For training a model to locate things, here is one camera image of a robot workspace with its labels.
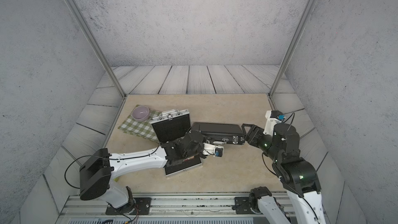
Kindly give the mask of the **black poker case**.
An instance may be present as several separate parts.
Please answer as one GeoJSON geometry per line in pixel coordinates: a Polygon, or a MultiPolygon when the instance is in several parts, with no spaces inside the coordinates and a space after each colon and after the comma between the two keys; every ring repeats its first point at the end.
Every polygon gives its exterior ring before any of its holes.
{"type": "Polygon", "coordinates": [[[209,144],[243,145],[245,143],[243,132],[238,124],[195,122],[191,131],[200,132],[209,144]]]}

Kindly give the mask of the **silver aluminium poker case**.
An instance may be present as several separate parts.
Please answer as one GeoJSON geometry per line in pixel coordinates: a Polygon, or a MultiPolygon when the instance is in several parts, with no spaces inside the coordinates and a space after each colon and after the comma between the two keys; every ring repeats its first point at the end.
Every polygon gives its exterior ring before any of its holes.
{"type": "Polygon", "coordinates": [[[191,128],[188,110],[170,110],[151,118],[150,124],[166,152],[165,175],[172,176],[202,165],[199,155],[183,157],[183,139],[191,128]]]}

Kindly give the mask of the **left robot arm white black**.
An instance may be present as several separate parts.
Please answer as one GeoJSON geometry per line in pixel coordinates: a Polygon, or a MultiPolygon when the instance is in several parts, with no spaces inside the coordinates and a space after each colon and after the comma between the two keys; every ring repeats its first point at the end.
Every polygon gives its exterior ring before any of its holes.
{"type": "Polygon", "coordinates": [[[132,153],[109,153],[102,148],[93,155],[86,155],[86,162],[79,169],[80,199],[101,199],[115,209],[133,205],[128,187],[121,187],[115,178],[132,172],[179,166],[194,158],[223,155],[223,147],[206,143],[200,132],[188,132],[183,138],[159,144],[156,149],[132,153]]]}

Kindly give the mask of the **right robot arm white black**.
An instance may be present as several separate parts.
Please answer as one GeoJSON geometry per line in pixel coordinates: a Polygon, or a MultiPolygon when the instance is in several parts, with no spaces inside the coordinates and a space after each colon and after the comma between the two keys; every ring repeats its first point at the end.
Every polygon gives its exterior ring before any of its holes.
{"type": "Polygon", "coordinates": [[[300,156],[300,136],[286,123],[274,125],[270,134],[254,124],[242,124],[245,141],[272,160],[272,168],[295,208],[298,223],[324,224],[321,185],[317,171],[300,156]]]}

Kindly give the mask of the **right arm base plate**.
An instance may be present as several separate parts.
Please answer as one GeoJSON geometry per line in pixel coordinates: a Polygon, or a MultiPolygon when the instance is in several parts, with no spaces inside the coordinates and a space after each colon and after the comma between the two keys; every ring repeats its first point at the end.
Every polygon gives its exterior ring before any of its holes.
{"type": "Polygon", "coordinates": [[[260,214],[257,209],[257,199],[254,197],[235,197],[232,210],[238,215],[260,214]]]}

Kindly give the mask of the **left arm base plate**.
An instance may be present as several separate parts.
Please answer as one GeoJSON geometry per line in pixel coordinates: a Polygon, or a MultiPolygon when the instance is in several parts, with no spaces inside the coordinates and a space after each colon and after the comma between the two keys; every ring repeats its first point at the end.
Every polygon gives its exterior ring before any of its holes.
{"type": "Polygon", "coordinates": [[[106,215],[149,215],[151,207],[151,198],[133,198],[126,205],[120,208],[114,208],[110,204],[108,205],[105,214],[106,215]]]}

